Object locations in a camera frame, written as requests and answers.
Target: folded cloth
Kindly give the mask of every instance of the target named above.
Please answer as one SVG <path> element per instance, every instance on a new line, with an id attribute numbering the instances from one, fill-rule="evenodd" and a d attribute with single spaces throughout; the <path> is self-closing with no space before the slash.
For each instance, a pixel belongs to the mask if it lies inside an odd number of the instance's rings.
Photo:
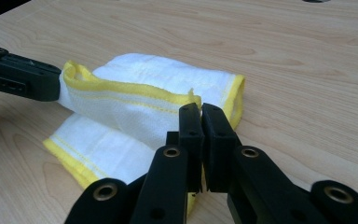
<path id="1" fill-rule="evenodd" d="M 60 81 L 59 103 L 75 114 L 44 145 L 83 188 L 147 173 L 182 105 L 217 105 L 233 128 L 241 119 L 243 76 L 155 55 L 121 55 L 93 73 L 69 61 Z"/>

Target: wooden table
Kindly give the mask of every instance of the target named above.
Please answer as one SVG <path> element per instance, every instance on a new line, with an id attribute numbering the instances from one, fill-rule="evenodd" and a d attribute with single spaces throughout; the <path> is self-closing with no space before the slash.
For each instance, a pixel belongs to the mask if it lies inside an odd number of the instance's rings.
<path id="1" fill-rule="evenodd" d="M 358 191 L 358 1 L 33 0 L 0 16 L 0 47 L 94 69 L 141 52 L 245 74 L 241 141 L 300 187 Z M 0 223 L 63 223 L 82 188 L 41 142 L 71 111 L 0 92 Z M 188 223 L 232 223 L 226 195 Z"/>

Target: black bracket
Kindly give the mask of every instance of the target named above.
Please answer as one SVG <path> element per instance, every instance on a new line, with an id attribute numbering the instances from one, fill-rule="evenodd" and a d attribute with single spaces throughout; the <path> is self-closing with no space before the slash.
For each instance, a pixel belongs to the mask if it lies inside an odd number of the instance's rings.
<path id="1" fill-rule="evenodd" d="M 179 132 L 167 133 L 149 172 L 133 183 L 106 178 L 90 185 L 66 224 L 186 223 L 188 192 L 227 193 L 235 223 L 358 223 L 358 193 L 325 180 L 307 192 L 294 185 L 269 156 L 243 146 L 223 111 L 196 104 L 179 110 Z"/>
<path id="2" fill-rule="evenodd" d="M 0 48 L 0 91 L 37 101 L 60 96 L 61 70 L 51 64 L 11 54 Z"/>

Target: brass ring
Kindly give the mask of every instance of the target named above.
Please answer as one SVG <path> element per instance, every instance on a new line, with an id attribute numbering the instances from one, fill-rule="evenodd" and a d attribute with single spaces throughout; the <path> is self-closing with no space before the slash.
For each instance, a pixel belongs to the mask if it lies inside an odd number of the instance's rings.
<path id="1" fill-rule="evenodd" d="M 163 153 L 166 157 L 177 157 L 180 155 L 180 150 L 175 147 L 170 147 L 165 149 Z"/>
<path id="2" fill-rule="evenodd" d="M 242 151 L 241 151 L 242 155 L 245 156 L 245 157 L 249 157 L 249 158 L 256 158 L 258 157 L 258 152 L 254 149 L 251 149 L 251 148 L 244 148 Z"/>
<path id="3" fill-rule="evenodd" d="M 107 183 L 94 190 L 93 197 L 95 200 L 102 202 L 115 197 L 116 194 L 117 185 L 115 183 Z"/>
<path id="4" fill-rule="evenodd" d="M 324 193 L 338 203 L 353 203 L 353 197 L 344 189 L 327 186 L 324 188 Z"/>

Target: wood grain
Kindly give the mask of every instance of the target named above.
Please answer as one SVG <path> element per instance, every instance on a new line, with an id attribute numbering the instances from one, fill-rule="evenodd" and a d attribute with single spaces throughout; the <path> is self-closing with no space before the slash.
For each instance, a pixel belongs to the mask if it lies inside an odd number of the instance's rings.
<path id="1" fill-rule="evenodd" d="M 237 133 L 309 189 L 358 191 L 358 1 L 33 0 L 0 16 L 0 47 L 94 69 L 141 52 L 247 77 Z M 82 189 L 41 142 L 71 114 L 0 92 L 0 223 L 63 223 Z M 188 223 L 232 223 L 204 193 Z"/>

